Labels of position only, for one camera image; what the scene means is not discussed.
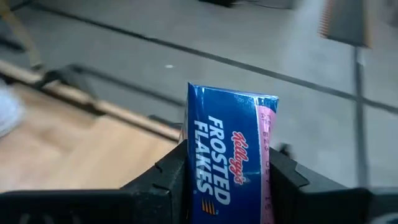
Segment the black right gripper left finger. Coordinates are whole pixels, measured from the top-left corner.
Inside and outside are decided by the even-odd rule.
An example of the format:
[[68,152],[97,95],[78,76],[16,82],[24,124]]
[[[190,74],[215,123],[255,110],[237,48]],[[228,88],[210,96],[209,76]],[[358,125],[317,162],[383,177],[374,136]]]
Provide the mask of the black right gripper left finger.
[[183,223],[186,156],[182,141],[120,189],[2,193],[1,223]]

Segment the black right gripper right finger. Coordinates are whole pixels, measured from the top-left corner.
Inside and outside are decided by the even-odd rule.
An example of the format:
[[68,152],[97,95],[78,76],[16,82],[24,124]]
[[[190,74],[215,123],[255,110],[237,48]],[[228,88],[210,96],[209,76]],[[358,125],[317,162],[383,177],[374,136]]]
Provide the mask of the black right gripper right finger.
[[270,149],[276,223],[397,223],[397,188],[349,188]]

